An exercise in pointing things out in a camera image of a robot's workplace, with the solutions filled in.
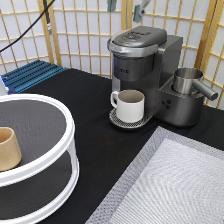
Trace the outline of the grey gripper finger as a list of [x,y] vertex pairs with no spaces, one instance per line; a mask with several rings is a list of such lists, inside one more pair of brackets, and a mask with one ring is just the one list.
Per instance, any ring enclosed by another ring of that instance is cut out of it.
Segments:
[[107,11],[114,12],[116,10],[117,0],[107,0]]
[[133,21],[136,23],[140,23],[142,21],[142,17],[145,15],[145,9],[151,0],[142,0],[140,5],[136,5],[134,8]]

